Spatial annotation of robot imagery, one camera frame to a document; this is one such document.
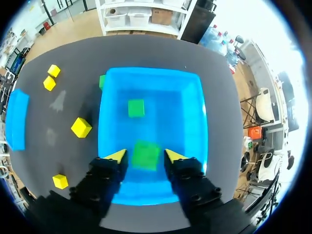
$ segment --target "table surface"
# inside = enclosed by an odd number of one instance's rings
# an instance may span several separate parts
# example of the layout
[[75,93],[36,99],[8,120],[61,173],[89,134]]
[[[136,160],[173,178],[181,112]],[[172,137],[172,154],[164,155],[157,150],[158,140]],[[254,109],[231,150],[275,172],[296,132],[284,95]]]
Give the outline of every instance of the table surface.
[[[51,64],[61,68],[52,92],[43,87]],[[176,69],[200,76],[209,129],[207,177],[232,199],[242,154],[243,126],[237,89],[224,57],[189,42],[148,35],[85,39],[51,50],[30,61],[16,84],[30,96],[26,150],[10,152],[12,166],[35,196],[54,187],[52,176],[65,174],[76,186],[98,156],[99,76],[112,67]],[[71,126],[87,118],[93,129],[77,138]],[[189,227],[178,202],[156,206],[112,204],[101,225],[128,232],[163,232]]]

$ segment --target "white chair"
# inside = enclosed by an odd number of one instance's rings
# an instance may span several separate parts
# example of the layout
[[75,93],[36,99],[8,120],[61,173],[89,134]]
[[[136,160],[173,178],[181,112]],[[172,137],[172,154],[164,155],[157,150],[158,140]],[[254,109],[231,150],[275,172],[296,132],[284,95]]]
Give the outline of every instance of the white chair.
[[[243,103],[249,105],[248,110],[242,107]],[[247,114],[243,124],[244,129],[275,122],[269,89],[261,88],[257,95],[242,100],[240,104],[241,109]]]

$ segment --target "blue plastic bin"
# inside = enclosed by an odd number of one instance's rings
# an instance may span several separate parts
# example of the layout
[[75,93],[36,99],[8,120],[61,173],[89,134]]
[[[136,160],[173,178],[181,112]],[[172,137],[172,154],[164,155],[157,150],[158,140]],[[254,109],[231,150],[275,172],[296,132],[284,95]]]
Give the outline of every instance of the blue plastic bin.
[[25,127],[29,96],[17,89],[10,95],[5,118],[5,137],[10,148],[25,150]]
[[[144,117],[128,116],[128,100],[144,100]],[[156,171],[135,169],[135,143],[160,146]],[[127,149],[129,167],[113,203],[157,205],[178,201],[167,180],[163,151],[208,160],[208,127],[198,75],[155,68],[112,68],[106,73],[98,124],[98,155],[106,157]]]

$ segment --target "water bottle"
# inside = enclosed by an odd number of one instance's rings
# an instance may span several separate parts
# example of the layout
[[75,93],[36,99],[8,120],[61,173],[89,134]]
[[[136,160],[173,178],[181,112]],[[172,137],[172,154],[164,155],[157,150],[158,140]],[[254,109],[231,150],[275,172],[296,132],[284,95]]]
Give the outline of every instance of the water bottle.
[[209,44],[208,44],[208,49],[217,52],[218,54],[222,55],[222,56],[226,56],[227,52],[228,52],[228,48],[226,46],[226,42],[224,40],[222,40],[220,42],[220,40],[212,40]]
[[217,31],[217,26],[214,25],[213,27],[209,27],[206,32],[204,33],[203,37],[201,38],[199,45],[202,46],[207,46],[207,44],[209,43],[209,41],[211,41],[212,39],[214,39],[216,37],[216,35],[218,34]]
[[234,42],[234,40],[229,35],[228,31],[225,31],[223,33],[223,39],[226,41],[227,44],[232,44]]
[[235,47],[231,44],[227,46],[227,49],[228,49],[228,53],[226,54],[225,58],[228,64],[230,64],[233,68],[235,68],[239,61],[237,51]]

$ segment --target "white shelf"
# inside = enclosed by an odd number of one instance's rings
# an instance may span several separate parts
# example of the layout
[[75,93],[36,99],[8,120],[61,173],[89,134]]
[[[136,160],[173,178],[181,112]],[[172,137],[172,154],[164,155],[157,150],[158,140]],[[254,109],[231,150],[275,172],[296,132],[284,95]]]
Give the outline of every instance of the white shelf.
[[180,12],[183,14],[187,14],[188,12],[184,7],[178,8],[178,7],[162,4],[161,0],[154,0],[154,2],[136,2],[133,0],[126,0],[125,2],[103,4],[101,6],[101,9],[116,8],[116,7],[129,7],[129,6],[161,8],[161,9]]
[[106,26],[105,31],[110,32],[110,31],[120,31],[120,30],[133,30],[133,31],[150,31],[150,32],[157,32],[157,33],[165,33],[165,34],[170,34],[170,35],[179,35],[179,30],[174,22],[171,23],[171,25],[161,25],[161,24],[155,24],[149,22],[147,26],[131,26],[130,25],[130,20],[126,20],[126,25],[122,27],[110,27]]

